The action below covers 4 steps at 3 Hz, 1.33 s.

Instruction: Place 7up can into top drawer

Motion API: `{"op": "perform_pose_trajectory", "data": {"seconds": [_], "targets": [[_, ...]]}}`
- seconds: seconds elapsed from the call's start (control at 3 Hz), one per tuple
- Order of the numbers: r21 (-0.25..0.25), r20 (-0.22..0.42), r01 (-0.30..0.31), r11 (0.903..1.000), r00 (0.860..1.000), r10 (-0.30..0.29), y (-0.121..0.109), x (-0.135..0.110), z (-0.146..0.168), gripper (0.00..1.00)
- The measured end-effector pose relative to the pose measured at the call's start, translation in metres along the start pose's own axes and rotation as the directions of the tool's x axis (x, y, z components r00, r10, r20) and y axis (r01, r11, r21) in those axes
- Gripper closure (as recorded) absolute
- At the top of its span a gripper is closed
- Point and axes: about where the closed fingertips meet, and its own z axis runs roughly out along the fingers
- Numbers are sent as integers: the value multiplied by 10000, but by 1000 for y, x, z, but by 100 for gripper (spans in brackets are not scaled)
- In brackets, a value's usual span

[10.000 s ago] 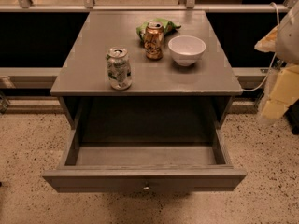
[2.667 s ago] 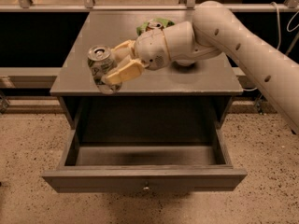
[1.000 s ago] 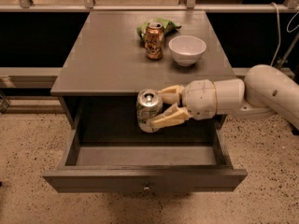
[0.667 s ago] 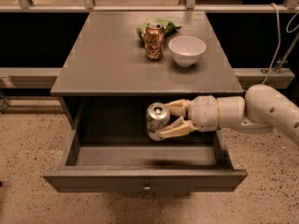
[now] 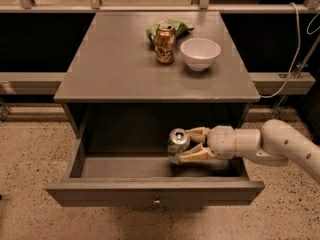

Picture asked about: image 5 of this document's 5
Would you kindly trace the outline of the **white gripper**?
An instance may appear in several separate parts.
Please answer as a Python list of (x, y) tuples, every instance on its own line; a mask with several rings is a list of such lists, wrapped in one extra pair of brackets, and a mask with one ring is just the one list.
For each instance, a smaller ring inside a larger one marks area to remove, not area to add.
[[(181, 153), (169, 154), (169, 161), (173, 164), (201, 162), (214, 156), (229, 160), (235, 156), (235, 130), (231, 126), (216, 126), (211, 130), (206, 127), (196, 127), (188, 129), (186, 133), (193, 142), (200, 144)], [(203, 146), (207, 136), (210, 148)]]

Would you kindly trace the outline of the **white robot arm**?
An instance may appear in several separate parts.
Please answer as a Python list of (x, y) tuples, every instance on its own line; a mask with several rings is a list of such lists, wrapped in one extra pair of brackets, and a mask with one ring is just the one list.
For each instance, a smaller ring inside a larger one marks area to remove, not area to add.
[(176, 128), (169, 134), (167, 152), (173, 164), (241, 157), (276, 167), (291, 160), (320, 183), (320, 147), (277, 119), (266, 121), (260, 130), (231, 126)]

